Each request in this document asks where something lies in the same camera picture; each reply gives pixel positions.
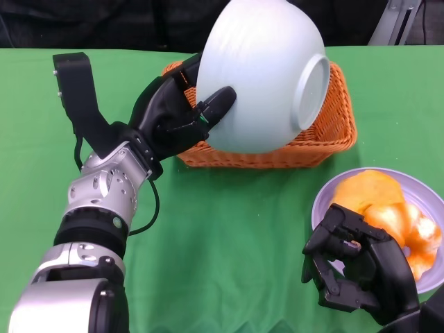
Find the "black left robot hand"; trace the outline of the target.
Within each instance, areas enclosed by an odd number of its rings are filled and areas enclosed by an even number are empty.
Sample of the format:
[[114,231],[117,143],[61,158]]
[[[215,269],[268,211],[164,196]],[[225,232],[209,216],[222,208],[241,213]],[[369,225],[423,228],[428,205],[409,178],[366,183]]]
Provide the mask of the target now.
[[136,100],[128,125],[137,130],[159,160],[207,140],[237,94],[230,86],[192,105],[185,92],[196,86],[202,55],[193,55],[153,80]]

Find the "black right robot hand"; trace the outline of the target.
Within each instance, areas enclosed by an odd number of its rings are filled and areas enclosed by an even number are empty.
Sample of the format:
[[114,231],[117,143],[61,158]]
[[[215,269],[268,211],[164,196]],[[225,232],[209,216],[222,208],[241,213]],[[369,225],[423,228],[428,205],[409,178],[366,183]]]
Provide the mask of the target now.
[[321,306],[345,312],[363,309],[380,325],[420,308],[400,245],[356,212],[330,205],[302,253],[301,280],[314,282]]

